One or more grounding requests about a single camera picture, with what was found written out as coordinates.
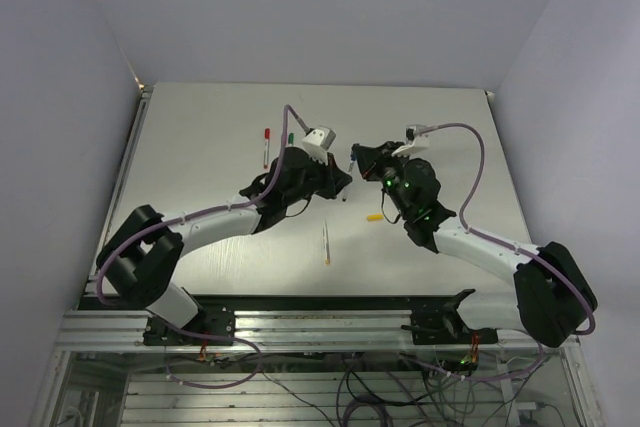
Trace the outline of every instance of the red marker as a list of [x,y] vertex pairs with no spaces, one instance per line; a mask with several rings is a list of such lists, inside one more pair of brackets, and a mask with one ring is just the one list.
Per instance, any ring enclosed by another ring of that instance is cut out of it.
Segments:
[[264,129],[264,162],[262,166],[266,169],[269,168],[269,139],[271,138],[271,130]]

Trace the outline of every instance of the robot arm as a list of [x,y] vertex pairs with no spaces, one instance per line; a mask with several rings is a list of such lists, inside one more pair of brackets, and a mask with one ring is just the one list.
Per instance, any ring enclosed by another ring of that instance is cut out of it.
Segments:
[[545,247],[518,245],[465,226],[438,201],[441,184],[431,164],[410,158],[428,145],[426,137],[415,136],[414,131],[414,126],[407,130],[407,142],[385,142],[375,148],[355,144],[352,149],[362,178],[382,184],[383,195],[391,198],[417,246],[470,262],[513,287],[505,294],[479,294],[473,289],[459,293],[445,309],[448,330],[456,335],[481,328],[514,329],[558,347],[584,322],[585,309],[534,257],[566,277],[595,310],[596,298],[570,252],[555,242]]
[[[310,200],[313,195],[335,199],[352,179],[327,152],[334,138],[330,129],[310,130],[302,141],[302,149],[287,147],[284,150],[281,170],[266,196],[261,194],[276,175],[277,159],[268,173],[256,177],[228,203],[246,207],[219,208],[193,220],[185,218],[171,228],[155,230],[116,257],[107,271],[107,279],[129,307],[149,310],[190,331],[211,331],[207,327],[206,312],[184,289],[171,283],[178,260],[222,239],[271,228],[285,218],[290,205],[300,200]],[[162,223],[163,218],[174,217],[185,215],[163,215],[150,205],[138,207],[102,249],[96,260],[98,267],[133,235]]]

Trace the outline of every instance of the white table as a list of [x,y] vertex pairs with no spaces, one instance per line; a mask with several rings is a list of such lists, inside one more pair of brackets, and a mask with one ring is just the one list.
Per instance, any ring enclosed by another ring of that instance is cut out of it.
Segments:
[[[217,205],[264,172],[263,132],[278,152],[282,108],[291,104],[310,126],[336,132],[331,148],[346,169],[353,143],[402,140],[406,125],[466,122],[487,147],[485,175],[468,209],[473,225],[528,241],[485,93],[473,89],[310,85],[160,83],[154,88],[122,195],[117,228],[135,207],[191,212]],[[296,144],[302,132],[290,122]],[[441,202],[458,210],[477,172],[478,145],[461,129],[436,132],[423,155],[442,183]],[[380,186],[359,178],[347,202],[314,198],[300,217],[269,231],[204,247],[183,258],[174,282],[192,294],[437,295],[464,288],[506,290],[497,278],[465,262],[416,247],[401,223],[367,222],[380,212]],[[295,213],[302,204],[290,208]],[[391,201],[385,208],[395,216]],[[324,263],[327,221],[331,264]],[[107,293],[113,292],[105,284]]]

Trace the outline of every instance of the white wall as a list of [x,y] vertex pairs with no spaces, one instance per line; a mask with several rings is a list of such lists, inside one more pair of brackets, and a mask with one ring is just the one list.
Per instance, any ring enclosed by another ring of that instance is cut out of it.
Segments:
[[137,86],[94,0],[0,0],[0,418],[26,425],[95,251]]
[[156,81],[496,89],[548,0],[101,0]]
[[534,240],[566,243],[599,298],[584,342],[612,426],[640,399],[638,2],[551,0],[495,107]]

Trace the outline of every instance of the pen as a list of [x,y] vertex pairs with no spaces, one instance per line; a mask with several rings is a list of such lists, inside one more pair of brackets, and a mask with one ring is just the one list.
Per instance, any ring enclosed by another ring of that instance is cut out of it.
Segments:
[[269,168],[269,139],[271,138],[271,130],[264,129],[264,160],[262,166],[266,169]]
[[[353,170],[353,164],[356,163],[356,156],[353,153],[353,151],[351,151],[351,156],[349,158],[349,168],[347,169],[347,174],[351,175],[351,171]],[[345,186],[344,190],[342,191],[342,201],[346,202],[347,201],[347,192],[349,190],[349,186]]]
[[325,265],[329,265],[331,263],[331,254],[329,253],[329,228],[327,227],[327,219],[324,219],[324,230],[322,231],[324,237],[324,252],[325,252]]

